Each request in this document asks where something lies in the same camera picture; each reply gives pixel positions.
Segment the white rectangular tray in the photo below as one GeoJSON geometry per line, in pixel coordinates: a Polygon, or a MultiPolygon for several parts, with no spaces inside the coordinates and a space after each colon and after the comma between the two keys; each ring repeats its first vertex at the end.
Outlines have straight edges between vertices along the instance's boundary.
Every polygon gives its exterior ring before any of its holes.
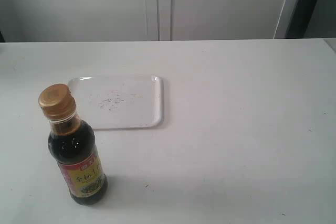
{"type": "Polygon", "coordinates": [[[155,75],[95,76],[68,82],[77,112],[95,130],[155,127],[163,118],[163,83],[155,75]]]}

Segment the dark soy sauce bottle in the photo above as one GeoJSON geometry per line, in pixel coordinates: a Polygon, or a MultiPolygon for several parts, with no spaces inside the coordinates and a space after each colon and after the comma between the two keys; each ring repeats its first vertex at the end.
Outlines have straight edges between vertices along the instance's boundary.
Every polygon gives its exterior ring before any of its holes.
{"type": "Polygon", "coordinates": [[[66,84],[47,87],[38,98],[50,124],[48,149],[65,179],[72,199],[85,206],[100,201],[108,187],[92,127],[76,111],[66,84]]]}

